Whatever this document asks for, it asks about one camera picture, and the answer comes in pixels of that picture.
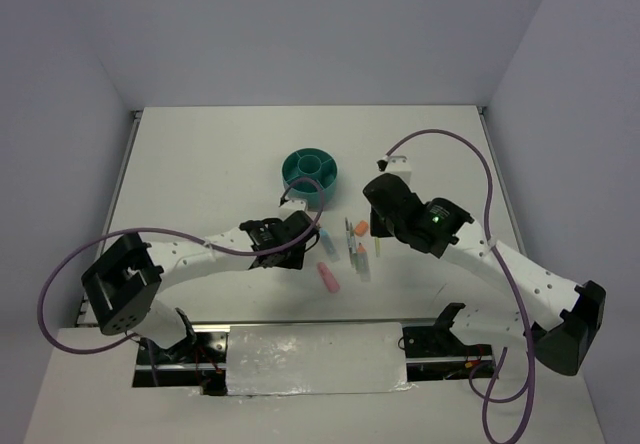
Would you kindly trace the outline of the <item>green gel pen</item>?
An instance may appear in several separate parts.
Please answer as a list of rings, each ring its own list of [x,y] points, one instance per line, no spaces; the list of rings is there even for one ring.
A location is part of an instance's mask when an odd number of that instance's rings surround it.
[[[348,233],[349,233],[349,241],[351,246],[351,257],[353,261],[353,266],[356,272],[359,273],[359,260],[357,255],[356,236],[354,233],[353,224],[350,221],[348,222]]]

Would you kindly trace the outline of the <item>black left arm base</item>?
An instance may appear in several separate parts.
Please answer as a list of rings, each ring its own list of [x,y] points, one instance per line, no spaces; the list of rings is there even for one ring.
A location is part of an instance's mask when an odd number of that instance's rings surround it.
[[[138,344],[133,388],[194,388],[199,394],[227,395],[226,358],[230,327],[198,324],[196,342],[182,357],[169,357],[156,344],[136,338]]]

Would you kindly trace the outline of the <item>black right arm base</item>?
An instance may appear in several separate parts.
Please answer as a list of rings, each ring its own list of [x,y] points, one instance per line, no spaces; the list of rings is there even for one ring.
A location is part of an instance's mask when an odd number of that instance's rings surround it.
[[[454,318],[463,309],[461,303],[449,304],[432,324],[402,326],[397,346],[404,352],[409,382],[466,380],[472,371],[476,378],[492,376],[492,348],[465,345],[451,332]]]

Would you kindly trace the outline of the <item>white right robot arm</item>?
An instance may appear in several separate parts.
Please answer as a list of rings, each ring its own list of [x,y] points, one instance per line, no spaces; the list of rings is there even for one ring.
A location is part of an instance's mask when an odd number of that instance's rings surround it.
[[[374,236],[394,237],[519,297],[515,319],[530,329],[535,358],[558,374],[578,373],[602,326],[606,291],[601,285],[592,280],[578,284],[551,273],[487,238],[480,223],[453,202],[422,202],[396,175],[379,175],[363,194],[371,205]]]

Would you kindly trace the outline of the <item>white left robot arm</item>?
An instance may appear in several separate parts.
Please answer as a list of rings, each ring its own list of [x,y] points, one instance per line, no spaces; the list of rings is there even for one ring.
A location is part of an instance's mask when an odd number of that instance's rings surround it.
[[[162,292],[220,273],[300,270],[307,242],[317,235],[317,223],[304,211],[245,221],[202,239],[146,242],[134,231],[113,242],[81,281],[102,334],[135,333],[182,363],[195,353],[196,336],[183,310],[160,301]]]

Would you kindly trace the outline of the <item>purple gel pen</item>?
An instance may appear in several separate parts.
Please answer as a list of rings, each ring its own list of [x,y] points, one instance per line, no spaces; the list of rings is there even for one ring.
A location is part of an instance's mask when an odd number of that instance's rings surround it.
[[[345,217],[344,222],[345,222],[345,234],[346,234],[346,240],[347,240],[348,253],[349,253],[349,256],[352,256],[353,247],[352,247],[350,222],[347,217]]]

